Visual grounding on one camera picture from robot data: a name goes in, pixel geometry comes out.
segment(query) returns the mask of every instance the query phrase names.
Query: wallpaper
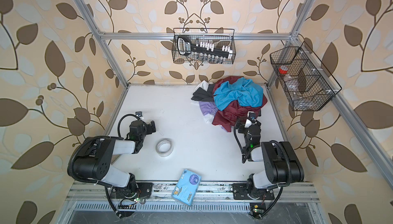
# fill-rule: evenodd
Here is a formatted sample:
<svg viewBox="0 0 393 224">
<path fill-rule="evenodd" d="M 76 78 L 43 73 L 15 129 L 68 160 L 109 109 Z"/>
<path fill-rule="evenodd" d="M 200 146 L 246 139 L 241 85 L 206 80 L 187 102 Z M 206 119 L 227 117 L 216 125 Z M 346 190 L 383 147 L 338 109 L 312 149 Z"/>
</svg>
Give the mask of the wallpaper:
<svg viewBox="0 0 393 224">
<path fill-rule="evenodd" d="M 393 0 L 316 0 L 299 38 L 393 157 Z"/>
<path fill-rule="evenodd" d="M 233 28 L 288 33 L 304 0 L 85 0 L 103 32 Z"/>
<path fill-rule="evenodd" d="M 386 224 L 393 192 L 332 102 L 317 112 L 292 111 L 281 85 L 273 98 L 331 224 Z"/>
<path fill-rule="evenodd" d="M 2 223 L 53 223 L 71 154 L 103 133 L 123 87 L 72 0 L 0 1 Z"/>
<path fill-rule="evenodd" d="M 172 42 L 159 40 L 112 40 L 111 51 L 131 84 L 197 84 L 241 75 L 266 83 L 272 74 L 269 54 L 282 47 L 280 41 L 235 41 L 233 64 L 173 61 Z"/>
</svg>

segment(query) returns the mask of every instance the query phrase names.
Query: black wire basket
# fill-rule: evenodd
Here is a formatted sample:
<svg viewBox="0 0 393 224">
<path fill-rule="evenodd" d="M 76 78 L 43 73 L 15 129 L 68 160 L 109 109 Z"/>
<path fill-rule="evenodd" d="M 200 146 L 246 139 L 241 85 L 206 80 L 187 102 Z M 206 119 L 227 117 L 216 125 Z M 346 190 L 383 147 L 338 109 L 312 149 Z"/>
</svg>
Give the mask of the black wire basket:
<svg viewBox="0 0 393 224">
<path fill-rule="evenodd" d="M 274 72 L 284 89 L 293 111 L 319 111 L 339 91 L 341 86 L 321 61 L 316 67 L 300 47 L 285 47 L 270 54 Z M 325 71 L 339 88 L 334 88 L 322 77 Z"/>
<path fill-rule="evenodd" d="M 233 64 L 235 60 L 234 29 L 174 28 L 173 32 L 172 57 L 176 64 Z"/>
</svg>

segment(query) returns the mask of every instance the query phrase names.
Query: black cloth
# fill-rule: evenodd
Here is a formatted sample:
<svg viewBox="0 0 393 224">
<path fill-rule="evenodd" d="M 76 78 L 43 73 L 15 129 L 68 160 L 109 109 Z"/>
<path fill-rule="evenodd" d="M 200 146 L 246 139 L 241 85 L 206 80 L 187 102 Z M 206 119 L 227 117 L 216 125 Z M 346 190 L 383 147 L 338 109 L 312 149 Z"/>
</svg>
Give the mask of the black cloth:
<svg viewBox="0 0 393 224">
<path fill-rule="evenodd" d="M 205 91 L 202 88 L 198 88 L 193 93 L 193 97 L 191 98 L 191 100 L 203 101 L 203 102 L 214 102 L 213 88 L 214 88 L 214 84 L 210 84 L 207 91 Z"/>
</svg>

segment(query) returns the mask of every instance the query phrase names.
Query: pile of clothes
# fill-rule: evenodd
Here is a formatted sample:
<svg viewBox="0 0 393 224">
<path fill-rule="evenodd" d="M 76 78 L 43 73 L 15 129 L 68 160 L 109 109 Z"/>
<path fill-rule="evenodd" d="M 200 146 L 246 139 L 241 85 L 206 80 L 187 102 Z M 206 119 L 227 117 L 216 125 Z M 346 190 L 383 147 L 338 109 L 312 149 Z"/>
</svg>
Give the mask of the pile of clothes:
<svg viewBox="0 0 393 224">
<path fill-rule="evenodd" d="M 199 105 L 207 123 L 221 125 L 231 132 L 231 126 L 249 111 L 260 115 L 267 98 L 263 88 L 252 80 L 229 76 L 213 84 L 201 82 L 194 89 L 191 103 Z"/>
</svg>

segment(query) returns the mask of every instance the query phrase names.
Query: roll of tape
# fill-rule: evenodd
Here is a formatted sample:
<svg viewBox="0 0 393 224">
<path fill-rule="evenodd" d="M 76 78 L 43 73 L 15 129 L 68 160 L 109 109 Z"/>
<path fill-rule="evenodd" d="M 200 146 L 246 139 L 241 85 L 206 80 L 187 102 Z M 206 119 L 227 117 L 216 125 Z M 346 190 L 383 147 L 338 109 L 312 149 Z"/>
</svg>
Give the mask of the roll of tape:
<svg viewBox="0 0 393 224">
<path fill-rule="evenodd" d="M 172 153 L 172 151 L 173 151 L 172 142 L 170 142 L 167 139 L 161 140 L 156 145 L 156 152 L 160 157 L 167 157 Z"/>
</svg>

